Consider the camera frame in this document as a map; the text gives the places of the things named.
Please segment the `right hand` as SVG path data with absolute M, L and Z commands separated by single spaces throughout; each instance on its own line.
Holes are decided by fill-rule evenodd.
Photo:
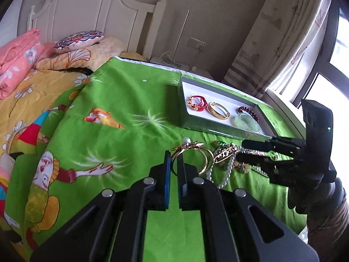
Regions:
M 315 217 L 328 216 L 340 206 L 344 198 L 344 188 L 340 178 L 332 183 L 321 183 L 317 188 L 289 188 L 287 205 L 296 213 L 314 215 Z

